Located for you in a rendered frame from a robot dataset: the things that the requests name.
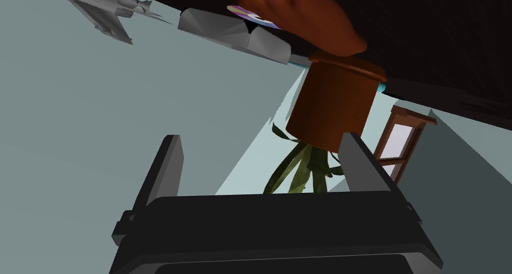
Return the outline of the brown framed window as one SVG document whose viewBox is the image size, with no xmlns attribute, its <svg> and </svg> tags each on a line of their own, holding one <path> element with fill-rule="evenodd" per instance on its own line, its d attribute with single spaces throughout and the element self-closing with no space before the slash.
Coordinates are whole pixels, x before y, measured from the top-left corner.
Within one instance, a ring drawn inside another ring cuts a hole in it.
<svg viewBox="0 0 512 274">
<path fill-rule="evenodd" d="M 374 155 L 395 185 L 398 185 L 427 124 L 436 125 L 437 121 L 403 107 L 392 107 Z"/>
</svg>

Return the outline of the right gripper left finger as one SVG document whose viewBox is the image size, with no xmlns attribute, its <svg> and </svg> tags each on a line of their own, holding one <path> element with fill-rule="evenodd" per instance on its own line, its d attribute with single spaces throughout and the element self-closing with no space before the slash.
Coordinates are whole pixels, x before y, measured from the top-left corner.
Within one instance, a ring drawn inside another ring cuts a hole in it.
<svg viewBox="0 0 512 274">
<path fill-rule="evenodd" d="M 184 152 L 180 135 L 167 135 L 137 194 L 132 210 L 141 210 L 154 199 L 178 195 Z"/>
</svg>

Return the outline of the grey model jet plane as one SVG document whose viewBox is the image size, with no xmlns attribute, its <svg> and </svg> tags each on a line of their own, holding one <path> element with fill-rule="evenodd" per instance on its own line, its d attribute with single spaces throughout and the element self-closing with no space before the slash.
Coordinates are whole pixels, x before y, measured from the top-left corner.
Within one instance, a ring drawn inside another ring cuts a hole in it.
<svg viewBox="0 0 512 274">
<path fill-rule="evenodd" d="M 129 44 L 128 36 L 119 18 L 132 18 L 134 14 L 163 21 L 161 15 L 151 11 L 152 1 L 140 0 L 66 0 L 74 5 L 94 28 L 110 38 Z"/>
</svg>

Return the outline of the purple and white disc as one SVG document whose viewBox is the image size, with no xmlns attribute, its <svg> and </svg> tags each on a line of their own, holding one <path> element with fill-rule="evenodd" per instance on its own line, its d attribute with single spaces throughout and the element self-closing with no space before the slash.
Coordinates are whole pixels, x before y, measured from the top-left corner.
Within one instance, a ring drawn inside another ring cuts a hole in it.
<svg viewBox="0 0 512 274">
<path fill-rule="evenodd" d="M 273 22 L 271 21 L 268 21 L 268 20 L 264 20 L 262 19 L 261 17 L 259 17 L 257 14 L 249 11 L 249 10 L 246 10 L 240 6 L 236 6 L 236 5 L 229 5 L 226 7 L 231 13 L 235 14 L 236 16 L 242 18 L 242 19 L 245 19 L 247 21 L 250 21 L 250 22 L 254 22 L 258 25 L 261 25 L 261 26 L 266 26 L 266 27 L 270 27 L 270 28 L 273 28 L 273 29 L 278 29 L 280 30 L 279 27 L 277 27 Z"/>
</svg>

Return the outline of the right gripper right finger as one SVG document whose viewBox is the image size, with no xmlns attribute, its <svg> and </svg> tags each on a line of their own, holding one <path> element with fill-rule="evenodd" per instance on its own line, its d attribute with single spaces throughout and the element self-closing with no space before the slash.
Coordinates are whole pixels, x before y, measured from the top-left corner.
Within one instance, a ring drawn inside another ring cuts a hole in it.
<svg viewBox="0 0 512 274">
<path fill-rule="evenodd" d="M 393 184 L 389 175 L 357 133 L 343 134 L 338 159 L 350 192 L 399 192 L 398 187 Z"/>
</svg>

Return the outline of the grey angular box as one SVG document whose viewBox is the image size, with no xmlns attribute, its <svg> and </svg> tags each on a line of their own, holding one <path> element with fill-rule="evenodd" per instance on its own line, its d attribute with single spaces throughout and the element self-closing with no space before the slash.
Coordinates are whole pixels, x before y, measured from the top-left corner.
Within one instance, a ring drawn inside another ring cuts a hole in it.
<svg viewBox="0 0 512 274">
<path fill-rule="evenodd" d="M 240 19 L 188 8 L 180 14 L 177 28 L 230 49 L 288 64 L 291 46 L 260 26 Z"/>
</svg>

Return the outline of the brown rounded shape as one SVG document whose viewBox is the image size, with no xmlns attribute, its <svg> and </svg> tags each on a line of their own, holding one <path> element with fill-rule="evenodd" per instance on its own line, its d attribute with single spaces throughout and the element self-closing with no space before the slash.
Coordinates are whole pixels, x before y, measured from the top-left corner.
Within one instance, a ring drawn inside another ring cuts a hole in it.
<svg viewBox="0 0 512 274">
<path fill-rule="evenodd" d="M 238 0 L 241 7 L 330 54 L 348 57 L 367 49 L 334 0 Z"/>
</svg>

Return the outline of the potted plant in brown pot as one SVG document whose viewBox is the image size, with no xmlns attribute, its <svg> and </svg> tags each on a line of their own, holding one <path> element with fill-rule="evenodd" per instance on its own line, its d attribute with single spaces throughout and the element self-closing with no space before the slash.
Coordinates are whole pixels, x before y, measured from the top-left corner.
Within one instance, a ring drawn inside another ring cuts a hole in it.
<svg viewBox="0 0 512 274">
<path fill-rule="evenodd" d="M 272 132 L 295 143 L 264 188 L 274 193 L 291 173 L 289 193 L 303 192 L 312 180 L 314 193 L 326 193 L 326 178 L 342 176 L 341 166 L 329 166 L 329 157 L 339 150 L 344 133 L 361 134 L 379 85 L 387 81 L 380 66 L 357 57 L 313 53 L 286 129 Z"/>
</svg>

